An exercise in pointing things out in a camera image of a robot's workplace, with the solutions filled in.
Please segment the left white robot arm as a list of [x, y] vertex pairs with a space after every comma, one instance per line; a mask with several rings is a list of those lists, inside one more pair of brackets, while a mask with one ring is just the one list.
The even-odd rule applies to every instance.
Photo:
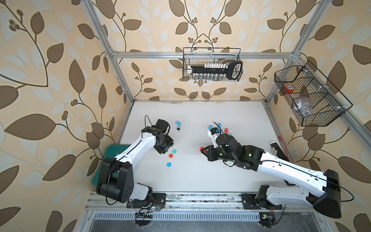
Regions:
[[159, 119], [156, 124], [142, 129], [139, 138], [125, 151], [114, 158], [105, 158], [101, 164], [96, 193], [115, 202], [126, 203], [131, 200], [151, 205], [154, 202], [152, 188], [135, 184], [133, 171], [150, 149], [165, 154], [174, 145], [174, 140], [169, 136], [170, 128], [167, 121]]

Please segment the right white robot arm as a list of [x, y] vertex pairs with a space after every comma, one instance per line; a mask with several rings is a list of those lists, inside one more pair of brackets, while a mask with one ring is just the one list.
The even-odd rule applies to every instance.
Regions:
[[260, 207], [308, 206], [327, 217], [341, 218], [341, 186], [337, 172], [300, 167], [261, 148], [242, 146], [230, 135], [212, 135], [211, 139], [212, 145], [200, 148], [208, 161], [231, 161], [236, 167], [270, 174], [292, 184], [287, 188], [262, 185], [256, 196]]

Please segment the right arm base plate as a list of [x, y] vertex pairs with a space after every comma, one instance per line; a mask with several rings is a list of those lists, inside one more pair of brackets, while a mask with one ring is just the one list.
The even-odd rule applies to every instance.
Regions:
[[267, 199], [261, 198], [261, 195], [244, 193], [241, 194], [243, 208], [245, 210], [282, 210], [282, 205], [273, 205]]

